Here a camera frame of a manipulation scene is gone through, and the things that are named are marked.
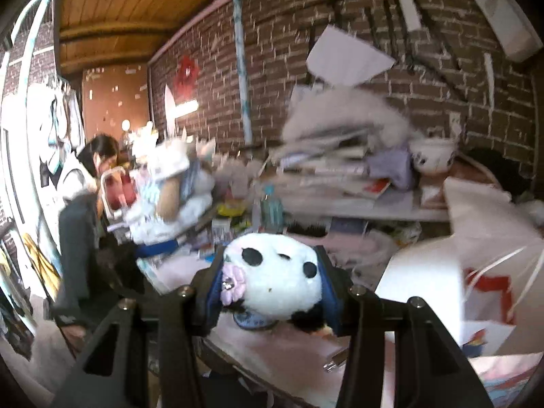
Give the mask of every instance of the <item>white shelf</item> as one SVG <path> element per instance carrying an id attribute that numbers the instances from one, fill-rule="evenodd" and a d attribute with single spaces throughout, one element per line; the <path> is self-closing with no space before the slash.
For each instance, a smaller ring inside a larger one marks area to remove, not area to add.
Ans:
<path id="1" fill-rule="evenodd" d="M 376 201 L 281 194 L 284 210 L 291 214 L 336 216 L 393 221 L 449 222 L 447 210 L 422 209 L 413 191 L 388 189 Z"/>

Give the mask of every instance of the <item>pink flower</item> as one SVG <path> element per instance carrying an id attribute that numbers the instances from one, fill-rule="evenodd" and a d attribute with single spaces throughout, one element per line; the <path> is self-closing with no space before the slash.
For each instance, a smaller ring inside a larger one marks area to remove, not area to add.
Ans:
<path id="1" fill-rule="evenodd" d="M 223 264 L 221 302 L 224 306 L 240 300 L 245 293 L 245 274 L 240 267 L 230 262 Z"/>

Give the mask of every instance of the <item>white air conditioner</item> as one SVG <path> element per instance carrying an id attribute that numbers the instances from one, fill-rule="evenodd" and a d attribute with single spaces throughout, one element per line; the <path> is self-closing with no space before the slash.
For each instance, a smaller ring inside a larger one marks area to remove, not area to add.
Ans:
<path id="1" fill-rule="evenodd" d="M 475 1 L 508 59 L 521 63 L 542 49 L 542 40 L 516 0 Z"/>

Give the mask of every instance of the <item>panda plush toy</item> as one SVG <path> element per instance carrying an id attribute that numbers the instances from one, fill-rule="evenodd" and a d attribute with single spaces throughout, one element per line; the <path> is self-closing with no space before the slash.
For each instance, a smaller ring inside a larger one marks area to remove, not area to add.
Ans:
<path id="1" fill-rule="evenodd" d="M 281 234 L 251 233 L 224 251 L 221 302 L 305 332 L 325 325 L 322 280 L 314 249 Z"/>

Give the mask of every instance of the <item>blue bottle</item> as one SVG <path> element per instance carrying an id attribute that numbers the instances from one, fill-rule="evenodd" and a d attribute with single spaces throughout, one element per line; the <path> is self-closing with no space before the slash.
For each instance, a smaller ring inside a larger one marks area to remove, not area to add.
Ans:
<path id="1" fill-rule="evenodd" d="M 267 233 L 282 233 L 284 231 L 284 206 L 274 195 L 274 186 L 265 186 L 265 197 L 260 202 L 263 214 L 263 227 Z"/>

